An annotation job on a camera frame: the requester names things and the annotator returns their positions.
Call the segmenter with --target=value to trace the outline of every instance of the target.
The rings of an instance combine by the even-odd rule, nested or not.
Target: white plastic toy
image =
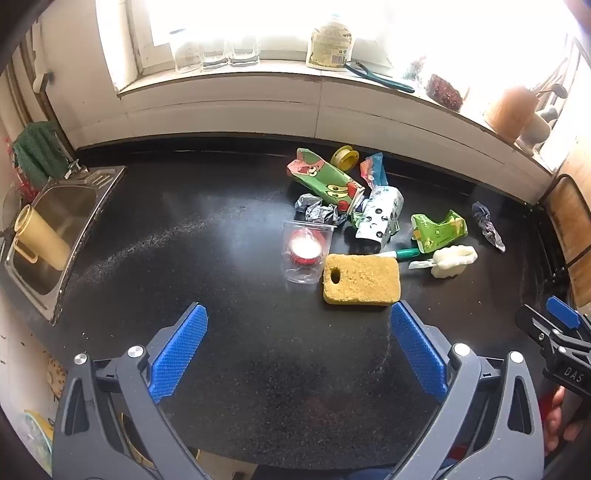
[[[473,247],[466,245],[452,245],[437,250],[431,260],[410,262],[408,269],[431,268],[431,275],[435,278],[454,277],[466,269],[466,265],[474,263],[478,254]]]

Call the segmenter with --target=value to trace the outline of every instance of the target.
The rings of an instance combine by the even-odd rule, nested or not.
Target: yellow sponge
[[[324,299],[334,304],[395,303],[400,300],[398,262],[391,257],[330,254],[324,265]]]

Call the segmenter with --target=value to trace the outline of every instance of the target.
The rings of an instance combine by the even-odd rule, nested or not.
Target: kitchen counter
[[[282,223],[306,192],[285,174],[296,146],[305,145],[103,157],[103,164],[129,169],[76,260],[56,325],[32,308],[4,269],[0,283],[66,367],[82,351],[100,359],[145,345],[192,301],[202,303],[207,334],[175,394],[160,403],[191,447],[290,468],[392,464],[437,404],[390,336],[389,309],[328,305],[322,284],[282,279]],[[432,171],[423,180],[408,178],[403,162],[387,160],[387,170],[405,202],[388,249],[409,246],[410,214],[440,220],[453,209],[468,222],[462,243],[479,256],[445,280],[401,264],[402,298],[451,343],[486,356],[521,351],[539,383],[538,348],[513,321],[520,304],[540,308],[547,294],[526,208],[443,173],[436,177],[444,186],[430,183]],[[488,244],[472,220],[476,200],[493,213],[506,253]],[[355,253],[354,237],[350,225],[339,228],[331,252]]]

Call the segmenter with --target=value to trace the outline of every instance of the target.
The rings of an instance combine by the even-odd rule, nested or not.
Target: green snack bag
[[[287,166],[287,174],[306,185],[340,212],[351,213],[364,188],[345,172],[325,162],[307,148],[297,149],[297,158]]]
[[[427,215],[415,213],[411,215],[413,238],[418,243],[418,249],[423,254],[429,254],[445,247],[456,238],[466,236],[468,227],[466,221],[456,212],[450,210],[441,223],[433,222]]]

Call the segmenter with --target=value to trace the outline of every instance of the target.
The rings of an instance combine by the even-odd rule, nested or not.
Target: yellow tape roll
[[[359,152],[353,150],[353,147],[350,145],[344,145],[335,152],[330,159],[330,164],[337,167],[339,170],[347,172],[357,165],[358,161]]]

